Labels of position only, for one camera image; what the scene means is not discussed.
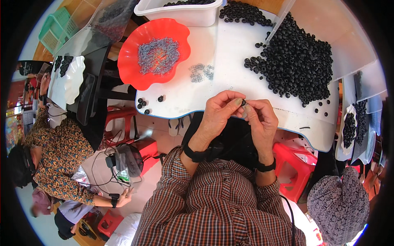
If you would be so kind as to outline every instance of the green plastic basket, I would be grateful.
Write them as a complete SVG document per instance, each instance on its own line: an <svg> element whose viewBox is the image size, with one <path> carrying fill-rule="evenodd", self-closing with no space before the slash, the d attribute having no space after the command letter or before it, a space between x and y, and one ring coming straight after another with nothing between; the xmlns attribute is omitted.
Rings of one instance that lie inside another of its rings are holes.
<svg viewBox="0 0 394 246"><path fill-rule="evenodd" d="M78 30L67 9L62 7L48 15L38 39L54 55Z"/></svg>

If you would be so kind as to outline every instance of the red plastic bowl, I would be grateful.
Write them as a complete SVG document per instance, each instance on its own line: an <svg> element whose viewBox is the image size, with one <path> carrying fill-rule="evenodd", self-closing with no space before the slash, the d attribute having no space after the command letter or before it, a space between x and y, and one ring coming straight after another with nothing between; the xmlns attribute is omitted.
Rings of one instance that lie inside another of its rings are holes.
<svg viewBox="0 0 394 246"><path fill-rule="evenodd" d="M118 58L119 75L125 84L131 84L139 91L147 90L153 83L167 83L175 76L175 71L179 63L185 61L190 56L190 45L188 36L190 30L174 19L162 18L151 20L139 26L130 34L124 42ZM152 41L152 38L163 39L165 37L178 41L179 60L174 67L165 74L147 73L141 74L138 65L138 47Z"/></svg>

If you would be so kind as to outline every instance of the fingernail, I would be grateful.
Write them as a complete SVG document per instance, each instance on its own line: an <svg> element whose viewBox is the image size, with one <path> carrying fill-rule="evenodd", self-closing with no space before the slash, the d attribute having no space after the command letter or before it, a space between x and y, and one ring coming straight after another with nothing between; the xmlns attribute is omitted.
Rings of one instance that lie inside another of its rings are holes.
<svg viewBox="0 0 394 246"><path fill-rule="evenodd" d="M238 105L238 104L241 104L242 103L242 98L237 98L236 100L235 100L235 103Z"/></svg>
<svg viewBox="0 0 394 246"><path fill-rule="evenodd" d="M252 107L250 105L246 105L245 110L246 110L246 112L250 112L250 111L252 111Z"/></svg>

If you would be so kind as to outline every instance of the white bag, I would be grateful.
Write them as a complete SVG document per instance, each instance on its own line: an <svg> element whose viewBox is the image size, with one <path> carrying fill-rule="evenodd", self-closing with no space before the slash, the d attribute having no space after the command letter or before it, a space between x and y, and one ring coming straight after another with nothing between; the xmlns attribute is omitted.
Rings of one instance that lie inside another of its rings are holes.
<svg viewBox="0 0 394 246"><path fill-rule="evenodd" d="M78 167L78 170L74 175L71 177L77 182L80 182L80 185L86 186L87 188L90 187L90 182L89 179L87 178L85 170L82 168L82 166Z"/></svg>
<svg viewBox="0 0 394 246"><path fill-rule="evenodd" d="M122 220L105 246L130 246L136 234L141 213L132 213Z"/></svg>

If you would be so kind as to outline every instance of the red plastic stool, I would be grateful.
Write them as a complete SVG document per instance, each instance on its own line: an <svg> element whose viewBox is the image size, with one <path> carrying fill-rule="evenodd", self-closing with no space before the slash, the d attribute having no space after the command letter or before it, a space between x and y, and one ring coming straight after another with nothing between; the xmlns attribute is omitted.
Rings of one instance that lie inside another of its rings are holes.
<svg viewBox="0 0 394 246"><path fill-rule="evenodd" d="M288 162L297 171L297 174L290 178L291 183L283 183L279 188L279 191L285 197L296 203L307 185L310 174L315 170L315 166L313 166L312 163L316 164L317 159L313 154L302 147L300 149L289 148L279 142L273 145L273 152L276 153L276 176L279 176L281 173L281 169L285 162ZM296 154L306 155L308 158L307 163ZM286 187L293 187L293 189L289 191Z"/></svg>
<svg viewBox="0 0 394 246"><path fill-rule="evenodd" d="M109 209L104 217L100 220L97 229L107 237L111 237L112 233L116 230L122 220L123 216L113 216L111 210Z"/></svg>
<svg viewBox="0 0 394 246"><path fill-rule="evenodd" d="M108 114L107 120L105 121L105 127L107 127L108 123L111 120L124 118L125 119L125 137L121 141L113 142L113 138L115 136L112 135L112 132L104 130L104 136L106 139L106 143L109 146L116 146L118 144L122 144L125 142L132 143L134 140L138 139L138 130L137 130L137 123L136 123L136 115L137 111L133 107L120 107L120 106L108 106L107 107ZM133 117L134 121L134 139L130 138L130 125L131 125L131 117Z"/></svg>

